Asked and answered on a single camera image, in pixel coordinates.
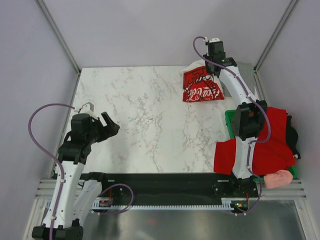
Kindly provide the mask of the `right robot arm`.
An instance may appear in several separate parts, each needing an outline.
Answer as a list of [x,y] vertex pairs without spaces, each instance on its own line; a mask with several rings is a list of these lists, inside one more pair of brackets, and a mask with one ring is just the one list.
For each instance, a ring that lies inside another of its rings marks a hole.
[[216,76],[227,88],[237,108],[231,120],[235,136],[235,162],[229,181],[229,191],[240,197],[255,188],[253,182],[253,156],[258,136],[265,125],[268,105],[258,100],[241,77],[237,63],[226,57],[223,42],[218,38],[204,40],[207,46],[205,67],[209,74]]

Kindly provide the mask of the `white red printed t shirt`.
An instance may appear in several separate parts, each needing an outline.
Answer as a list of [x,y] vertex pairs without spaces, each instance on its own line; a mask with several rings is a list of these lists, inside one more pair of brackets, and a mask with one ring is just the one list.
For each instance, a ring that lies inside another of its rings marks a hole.
[[204,60],[197,60],[182,71],[182,101],[196,103],[224,100],[220,80],[207,73]]

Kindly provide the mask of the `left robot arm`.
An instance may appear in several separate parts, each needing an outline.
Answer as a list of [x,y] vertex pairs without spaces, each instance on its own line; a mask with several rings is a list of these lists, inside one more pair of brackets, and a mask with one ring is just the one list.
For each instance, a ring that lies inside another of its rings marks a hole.
[[49,209],[42,224],[32,230],[35,240],[81,240],[83,223],[95,198],[110,191],[108,182],[91,179],[76,194],[92,145],[115,136],[120,126],[107,112],[95,116],[92,111],[75,114],[70,124],[71,130],[58,149],[58,173]]

